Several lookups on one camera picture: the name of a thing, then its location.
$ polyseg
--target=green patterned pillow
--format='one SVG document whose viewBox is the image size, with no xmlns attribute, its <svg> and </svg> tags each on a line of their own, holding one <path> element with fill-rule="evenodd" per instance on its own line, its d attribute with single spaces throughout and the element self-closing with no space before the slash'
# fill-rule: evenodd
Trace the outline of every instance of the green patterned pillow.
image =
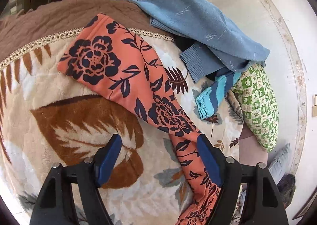
<svg viewBox="0 0 317 225">
<path fill-rule="evenodd" d="M 277 141 L 278 109 L 263 67 L 253 64 L 231 88 L 243 111 L 244 121 L 261 146 L 270 152 Z"/>
</svg>

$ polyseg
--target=elastic cuff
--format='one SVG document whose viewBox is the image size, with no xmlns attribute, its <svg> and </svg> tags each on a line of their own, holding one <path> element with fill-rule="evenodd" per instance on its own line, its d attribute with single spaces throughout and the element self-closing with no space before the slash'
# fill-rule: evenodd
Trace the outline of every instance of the elastic cuff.
<svg viewBox="0 0 317 225">
<path fill-rule="evenodd" d="M 214 107 L 211 104 L 209 94 L 212 91 L 211 87 L 205 89 L 195 100 L 198 108 L 199 118 L 201 120 L 211 117 L 214 112 Z"/>
<path fill-rule="evenodd" d="M 185 63 L 194 83 L 197 83 L 200 78 L 207 75 L 205 70 L 200 66 L 202 60 L 200 59 L 198 49 L 195 44 L 183 51 L 180 54 L 180 59 Z"/>
</svg>

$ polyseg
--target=white wall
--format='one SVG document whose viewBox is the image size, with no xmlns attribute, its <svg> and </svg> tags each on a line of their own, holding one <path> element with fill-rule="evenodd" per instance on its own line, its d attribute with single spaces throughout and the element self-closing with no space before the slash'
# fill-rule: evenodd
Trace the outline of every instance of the white wall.
<svg viewBox="0 0 317 225">
<path fill-rule="evenodd" d="M 266 72 L 280 113 L 276 149 L 291 143 L 296 192 L 286 212 L 289 224 L 296 224 L 300 219 L 292 218 L 317 186 L 317 118 L 311 116 L 312 95 L 317 94 L 317 16 L 307 0 L 209 1 L 271 50 Z"/>
<path fill-rule="evenodd" d="M 296 192 L 286 209 L 289 218 L 306 203 L 317 186 L 317 117 L 312 117 L 312 96 L 317 94 L 317 16 L 307 0 L 272 0 L 295 41 L 304 67 L 307 127 L 304 149 L 296 173 Z"/>
</svg>

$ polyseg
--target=dark hair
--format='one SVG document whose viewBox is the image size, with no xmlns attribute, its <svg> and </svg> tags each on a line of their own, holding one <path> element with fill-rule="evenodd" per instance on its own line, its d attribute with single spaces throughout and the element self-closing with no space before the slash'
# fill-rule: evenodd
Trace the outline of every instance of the dark hair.
<svg viewBox="0 0 317 225">
<path fill-rule="evenodd" d="M 284 175 L 277 184 L 277 188 L 281 194 L 284 206 L 287 208 L 291 204 L 294 192 L 296 190 L 295 176 L 292 174 Z"/>
</svg>

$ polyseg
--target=blue gripper pad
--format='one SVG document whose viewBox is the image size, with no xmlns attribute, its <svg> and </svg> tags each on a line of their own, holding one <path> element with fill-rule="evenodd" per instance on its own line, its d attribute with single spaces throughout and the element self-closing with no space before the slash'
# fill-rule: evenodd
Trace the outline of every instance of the blue gripper pad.
<svg viewBox="0 0 317 225">
<path fill-rule="evenodd" d="M 204 134 L 197 137 L 197 149 L 211 181 L 217 186 L 222 187 L 225 172 L 225 156 L 220 149 L 212 146 Z"/>
<path fill-rule="evenodd" d="M 119 156 L 121 145 L 121 137 L 118 134 L 114 134 L 107 145 L 100 148 L 95 154 L 94 171 L 98 187 L 101 187 L 108 181 Z"/>
</svg>

